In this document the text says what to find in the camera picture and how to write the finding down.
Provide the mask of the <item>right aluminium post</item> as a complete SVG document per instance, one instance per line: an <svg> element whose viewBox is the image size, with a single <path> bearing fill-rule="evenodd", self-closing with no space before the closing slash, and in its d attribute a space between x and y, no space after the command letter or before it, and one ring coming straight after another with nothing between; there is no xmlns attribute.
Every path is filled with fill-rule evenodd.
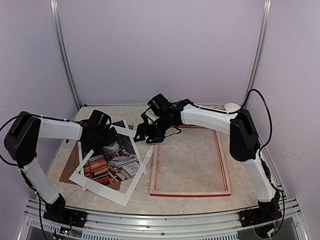
<svg viewBox="0 0 320 240"><path fill-rule="evenodd" d="M270 20L270 13L272 8L272 1L271 0L265 0L263 5L263 12L262 12L262 19L261 19L261 25L258 35L258 41L256 46L256 51L254 55L253 60L253 66L251 68L250 76L249 76L249 82L246 88L246 93L244 100L242 102L243 106L246 106L249 101L249 91L254 88L255 82L258 75L258 70L260 67L261 58L263 55L265 40L268 32L268 25Z"/></svg>

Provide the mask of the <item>red wooden picture frame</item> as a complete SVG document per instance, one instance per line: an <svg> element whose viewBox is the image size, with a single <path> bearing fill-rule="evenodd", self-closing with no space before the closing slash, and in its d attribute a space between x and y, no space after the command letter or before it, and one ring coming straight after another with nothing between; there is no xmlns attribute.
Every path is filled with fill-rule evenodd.
<svg viewBox="0 0 320 240"><path fill-rule="evenodd" d="M217 132L193 125L181 129L154 147L150 196L229 197L231 184Z"/></svg>

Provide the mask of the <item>orange and white bowl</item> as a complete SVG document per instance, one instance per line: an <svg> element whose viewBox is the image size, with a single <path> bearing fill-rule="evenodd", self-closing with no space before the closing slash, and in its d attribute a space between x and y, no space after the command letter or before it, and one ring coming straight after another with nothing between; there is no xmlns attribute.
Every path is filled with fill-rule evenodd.
<svg viewBox="0 0 320 240"><path fill-rule="evenodd" d="M236 103L226 103L224 109L227 113L233 113L241 109L241 106Z"/></svg>

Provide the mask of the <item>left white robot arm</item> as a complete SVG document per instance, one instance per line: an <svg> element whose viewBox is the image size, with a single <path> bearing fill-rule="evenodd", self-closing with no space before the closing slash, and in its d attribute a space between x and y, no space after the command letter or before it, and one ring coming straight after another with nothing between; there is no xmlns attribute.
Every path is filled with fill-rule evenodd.
<svg viewBox="0 0 320 240"><path fill-rule="evenodd" d="M75 121L22 111L9 121L12 125L4 138L4 147L15 161L14 165L45 202L46 212L57 221L66 222L70 211L39 164L38 142L43 139L77 141L97 152L118 138L116 129L111 126L111 117L94 110L88 119Z"/></svg>

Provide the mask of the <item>aluminium front rail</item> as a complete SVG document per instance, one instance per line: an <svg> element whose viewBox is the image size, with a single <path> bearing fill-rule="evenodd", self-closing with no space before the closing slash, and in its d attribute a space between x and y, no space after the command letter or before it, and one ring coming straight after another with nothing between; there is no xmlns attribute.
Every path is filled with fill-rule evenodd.
<svg viewBox="0 0 320 240"><path fill-rule="evenodd" d="M59 233L62 224L39 220L39 202L30 199L22 215L16 240L31 239L45 230L48 238L65 240L241 240L257 239L265 223L242 226L240 209L199 214L141 215L87 210L83 227Z"/></svg>

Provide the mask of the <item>cat and books photo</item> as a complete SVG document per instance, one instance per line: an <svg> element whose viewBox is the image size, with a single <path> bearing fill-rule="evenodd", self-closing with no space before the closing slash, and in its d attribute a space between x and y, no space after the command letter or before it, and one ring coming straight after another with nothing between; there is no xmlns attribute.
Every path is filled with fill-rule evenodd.
<svg viewBox="0 0 320 240"><path fill-rule="evenodd" d="M111 127L114 127L115 130L117 130L116 127L125 128L126 125L122 120L116 122L114 126ZM84 147L82 152L85 153L86 157L91 149L88 149L88 147L81 142L80 144L82 147ZM129 136L120 134L118 132L116 142L104 146L101 150L93 150L93 154L102 155L110 168L120 171L120 173L115 173L115 175L116 179L121 183L125 180L134 178L140 168L140 158L138 157L137 151L134 148L133 141Z"/></svg>

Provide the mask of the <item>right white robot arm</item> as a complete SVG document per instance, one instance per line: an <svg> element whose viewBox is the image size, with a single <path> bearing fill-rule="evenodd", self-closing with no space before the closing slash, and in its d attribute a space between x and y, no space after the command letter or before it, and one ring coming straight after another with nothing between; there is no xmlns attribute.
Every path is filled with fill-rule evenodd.
<svg viewBox="0 0 320 240"><path fill-rule="evenodd" d="M250 112L241 107L235 111L223 111L196 105L189 99L168 101L161 93L148 103L156 119L146 112L141 114L143 123L137 126L134 141L148 144L161 143L169 128L193 125L224 133L229 136L229 153L241 162L253 181L258 197L256 218L266 222L269 218L280 218L280 190L271 179L270 169L262 156L263 145Z"/></svg>

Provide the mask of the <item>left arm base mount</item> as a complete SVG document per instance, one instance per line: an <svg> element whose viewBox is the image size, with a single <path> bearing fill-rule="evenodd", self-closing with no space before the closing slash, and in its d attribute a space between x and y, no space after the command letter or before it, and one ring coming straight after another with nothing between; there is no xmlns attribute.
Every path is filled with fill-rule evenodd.
<svg viewBox="0 0 320 240"><path fill-rule="evenodd" d="M43 217L46 220L50 220L55 223L68 225L70 227L84 228L87 215L88 214L85 211L65 208L62 211L62 214L58 214L52 210L46 210Z"/></svg>

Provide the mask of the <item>white patterned plate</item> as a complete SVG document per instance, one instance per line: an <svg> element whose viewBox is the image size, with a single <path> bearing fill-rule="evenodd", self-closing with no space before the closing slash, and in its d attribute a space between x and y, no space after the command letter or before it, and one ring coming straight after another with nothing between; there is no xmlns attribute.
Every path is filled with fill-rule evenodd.
<svg viewBox="0 0 320 240"><path fill-rule="evenodd" d="M224 105L215 105L212 107L212 109L217 110L217 111L226 111L225 106Z"/></svg>

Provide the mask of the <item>left aluminium post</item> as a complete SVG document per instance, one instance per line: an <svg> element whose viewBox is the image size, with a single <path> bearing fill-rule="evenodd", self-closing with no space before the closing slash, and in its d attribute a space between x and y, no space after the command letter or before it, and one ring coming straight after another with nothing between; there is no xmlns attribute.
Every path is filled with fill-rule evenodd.
<svg viewBox="0 0 320 240"><path fill-rule="evenodd" d="M54 29L57 37L58 48L63 64L63 68L67 78L67 84L69 86L71 97L77 110L80 110L82 103L77 91L77 87L73 78L70 61L67 54L67 48L65 45L62 22L60 17L59 3L57 0L50 0L50 8L53 17Z"/></svg>

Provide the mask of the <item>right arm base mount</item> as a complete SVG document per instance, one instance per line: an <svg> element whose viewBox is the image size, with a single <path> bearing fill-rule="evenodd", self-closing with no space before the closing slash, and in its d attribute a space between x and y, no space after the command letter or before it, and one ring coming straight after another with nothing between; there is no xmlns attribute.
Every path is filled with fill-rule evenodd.
<svg viewBox="0 0 320 240"><path fill-rule="evenodd" d="M258 202L258 208L245 209L239 212L242 227L259 225L280 219L283 215L278 204L272 205L267 202Z"/></svg>

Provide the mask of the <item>aluminium post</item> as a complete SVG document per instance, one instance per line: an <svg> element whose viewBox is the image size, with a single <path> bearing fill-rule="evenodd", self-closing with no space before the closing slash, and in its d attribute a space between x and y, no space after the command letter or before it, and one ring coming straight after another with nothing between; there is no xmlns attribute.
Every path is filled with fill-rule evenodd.
<svg viewBox="0 0 320 240"><path fill-rule="evenodd" d="M253 66L251 68L250 76L249 76L249 82L246 88L246 93L244 100L242 102L243 106L246 106L249 101L249 91L254 88L255 82L258 75L258 70L260 67L261 58L263 55L265 40L268 32L268 25L270 20L270 13L272 8L272 1L271 0L265 0L263 5L263 12L262 12L262 19L261 19L261 25L258 35L258 41L256 46L256 51L254 55L253 60Z"/></svg>
<svg viewBox="0 0 320 240"><path fill-rule="evenodd" d="M63 64L63 68L67 78L67 84L69 86L71 97L77 110L80 110L82 103L77 91L77 87L73 78L70 61L67 54L67 48L65 45L62 22L60 17L59 3L57 0L50 0L50 8L53 17L54 29L57 37L58 48Z"/></svg>

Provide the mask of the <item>brown cardboard backing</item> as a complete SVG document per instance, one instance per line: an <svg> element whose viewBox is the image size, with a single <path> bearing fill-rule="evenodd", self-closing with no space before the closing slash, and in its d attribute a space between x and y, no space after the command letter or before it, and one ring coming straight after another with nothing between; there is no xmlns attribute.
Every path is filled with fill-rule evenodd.
<svg viewBox="0 0 320 240"><path fill-rule="evenodd" d="M75 184L73 181L69 180L69 178L86 156L86 154L82 152L83 149L84 147L82 147L80 143L75 144L62 174L60 175L60 182ZM86 178L111 189L119 190L121 181L116 179L116 173L120 173L120 171L110 167L102 155L96 154L93 154L80 170L80 174L84 175Z"/></svg>

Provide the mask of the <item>white mat board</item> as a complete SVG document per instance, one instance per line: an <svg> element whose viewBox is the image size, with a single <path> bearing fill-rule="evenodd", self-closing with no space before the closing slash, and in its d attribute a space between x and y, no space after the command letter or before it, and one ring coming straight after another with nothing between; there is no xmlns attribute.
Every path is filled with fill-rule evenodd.
<svg viewBox="0 0 320 240"><path fill-rule="evenodd" d="M147 165L153 156L151 146L144 158L141 157L134 142L135 132L130 129L126 120L113 123L117 140L108 147L105 154L102 150L89 150L78 142L79 166L69 180L105 199L125 207L139 180L147 173Z"/></svg>

